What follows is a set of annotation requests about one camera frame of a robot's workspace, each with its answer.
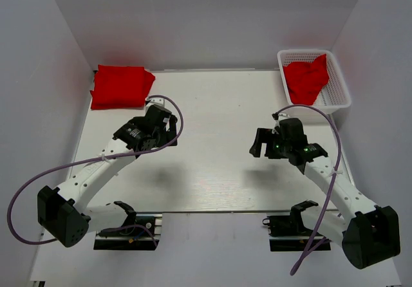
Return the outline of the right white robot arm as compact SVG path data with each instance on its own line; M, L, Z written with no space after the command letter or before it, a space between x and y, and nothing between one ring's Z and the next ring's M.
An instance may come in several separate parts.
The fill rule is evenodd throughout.
M338 244L349 262L363 269L400 253L398 214L380 207L339 174L328 153L309 143L297 118L280 115L273 129L259 128L250 154L258 158L287 159L314 182L336 206L338 215L322 212L314 201L303 201L290 211L292 230L300 235L309 230Z

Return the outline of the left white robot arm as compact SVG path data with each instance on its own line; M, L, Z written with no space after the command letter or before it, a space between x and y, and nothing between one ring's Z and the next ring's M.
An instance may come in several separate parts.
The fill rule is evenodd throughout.
M124 124L110 139L98 160L54 189L44 186L37 195L38 222L66 248L88 232L135 230L136 212L122 201L91 207L97 192L142 152L176 145L178 119L166 108L151 105L144 116Z

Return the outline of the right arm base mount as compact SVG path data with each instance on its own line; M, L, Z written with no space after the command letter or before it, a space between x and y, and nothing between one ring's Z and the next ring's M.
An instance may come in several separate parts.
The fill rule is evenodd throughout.
M303 225L301 213L317 207L314 201L303 201L294 205L288 214L269 215L262 220L268 228L271 252L303 252L312 234Z

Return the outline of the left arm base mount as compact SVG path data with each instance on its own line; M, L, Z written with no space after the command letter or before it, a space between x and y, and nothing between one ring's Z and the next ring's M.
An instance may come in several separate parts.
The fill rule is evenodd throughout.
M122 201L112 203L117 218L124 219L96 231L94 250L154 251L162 233L161 214L137 213L132 206Z

